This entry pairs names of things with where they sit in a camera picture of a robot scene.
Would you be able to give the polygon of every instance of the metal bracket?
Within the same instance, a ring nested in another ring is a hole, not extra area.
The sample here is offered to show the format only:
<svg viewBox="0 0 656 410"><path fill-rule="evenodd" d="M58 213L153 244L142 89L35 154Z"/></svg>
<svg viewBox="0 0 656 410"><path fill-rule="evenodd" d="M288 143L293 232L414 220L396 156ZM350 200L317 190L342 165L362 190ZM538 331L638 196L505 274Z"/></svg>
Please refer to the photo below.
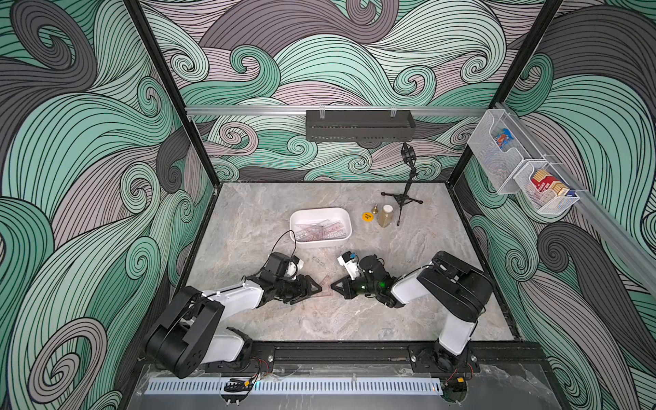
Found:
<svg viewBox="0 0 656 410"><path fill-rule="evenodd" d="M435 361L435 354L433 346L427 346L425 344L415 344L408 346L408 352L410 353L411 358L415 360L410 361L412 366L412 371L415 373L430 373L433 377L449 377L451 372L445 373L444 370L440 369L437 362ZM467 346L461 354L460 363L458 363L458 369L456 375L463 375L465 373L471 373L472 369L474 373L480 373L481 367L477 362L469 360L470 350Z"/></svg>
<svg viewBox="0 0 656 410"><path fill-rule="evenodd" d="M223 375L230 375L231 377L241 377L241 376L252 376L255 374L258 369L260 371L273 371L274 363L276 357L276 347L273 344L252 344L249 357L244 360L246 362L245 367L237 369L234 365L234 362L231 361L214 361L212 363L205 364L205 371L208 373L222 373ZM260 358L264 360L269 367L262 364L259 360L255 358Z"/></svg>

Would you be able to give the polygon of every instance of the white plastic bin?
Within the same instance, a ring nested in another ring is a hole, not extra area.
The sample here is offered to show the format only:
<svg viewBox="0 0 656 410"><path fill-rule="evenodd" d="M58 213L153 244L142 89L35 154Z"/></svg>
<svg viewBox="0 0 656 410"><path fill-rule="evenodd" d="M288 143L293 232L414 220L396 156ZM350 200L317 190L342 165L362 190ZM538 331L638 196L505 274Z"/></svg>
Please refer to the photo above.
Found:
<svg viewBox="0 0 656 410"><path fill-rule="evenodd" d="M345 245L353 233L353 227L351 226L351 218L348 216L348 212L343 208L318 208L296 211L289 217L289 229L296 234L304 229L301 227L302 225L318 224L327 219L341 220L344 223L346 237L341 239L325 239L323 241L296 242L297 248L311 249ZM289 237L294 240L294 235L291 232L289 232Z"/></svg>

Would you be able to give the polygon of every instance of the aluminum rail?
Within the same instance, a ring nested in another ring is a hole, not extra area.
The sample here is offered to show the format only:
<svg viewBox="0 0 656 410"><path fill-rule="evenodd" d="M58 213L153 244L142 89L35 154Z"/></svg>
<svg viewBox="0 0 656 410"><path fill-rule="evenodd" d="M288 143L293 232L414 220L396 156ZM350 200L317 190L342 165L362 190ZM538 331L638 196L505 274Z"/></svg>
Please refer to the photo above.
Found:
<svg viewBox="0 0 656 410"><path fill-rule="evenodd" d="M482 117L487 107L427 106L186 106L187 115L305 115L308 110L384 110L394 115L399 110L425 117Z"/></svg>
<svg viewBox="0 0 656 410"><path fill-rule="evenodd" d="M517 128L522 130L518 135L518 140L524 145L531 155L531 146L526 144L528 141L533 147L540 151L548 161L548 157L558 158L551 151L547 150L522 124L520 118L505 104L498 103L497 107L506 110L510 114L511 120ZM624 264L633 272L642 282L652 296L656 297L656 260L640 246L640 244L621 226L612 215L602 206L602 204L558 161L550 162L550 166L556 171L570 188L577 191L580 197L573 206L576 207L590 223L597 229L603 239L622 259Z"/></svg>

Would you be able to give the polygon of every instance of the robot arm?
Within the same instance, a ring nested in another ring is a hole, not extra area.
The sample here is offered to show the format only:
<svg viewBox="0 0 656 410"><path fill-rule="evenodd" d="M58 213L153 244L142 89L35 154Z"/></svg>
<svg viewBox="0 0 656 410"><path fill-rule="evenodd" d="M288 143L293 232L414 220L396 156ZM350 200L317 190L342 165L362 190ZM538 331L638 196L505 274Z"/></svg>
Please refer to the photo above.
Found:
<svg viewBox="0 0 656 410"><path fill-rule="evenodd" d="M352 278L353 268L349 270L348 265L355 263L356 256L347 252L340 258L344 259L345 255L351 255L350 260L346 263L339 261L347 267L349 276L331 285L345 298L354 298L358 294L375 295L386 306L400 308L429 294L436 297L449 310L434 348L436 361L444 371L458 366L478 318L492 295L492 282L483 272L440 251L421 272L401 278L390 277L376 255L366 256L359 263L358 271L362 275Z"/></svg>
<svg viewBox="0 0 656 410"><path fill-rule="evenodd" d="M146 335L146 355L181 379L201 363L236 360L247 336L231 328L216 331L219 322L273 299L296 304L321 292L311 277L298 275L302 267L297 257L274 252L237 285L204 292L183 288Z"/></svg>

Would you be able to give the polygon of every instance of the glass jar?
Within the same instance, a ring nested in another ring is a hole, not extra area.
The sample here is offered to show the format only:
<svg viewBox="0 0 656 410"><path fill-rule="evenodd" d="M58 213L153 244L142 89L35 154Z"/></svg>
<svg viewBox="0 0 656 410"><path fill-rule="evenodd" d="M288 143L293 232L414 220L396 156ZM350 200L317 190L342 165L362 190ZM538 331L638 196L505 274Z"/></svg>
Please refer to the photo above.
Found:
<svg viewBox="0 0 656 410"><path fill-rule="evenodd" d="M392 223L392 219L394 219L394 208L391 205L383 206L382 211L378 214L378 225L385 228Z"/></svg>

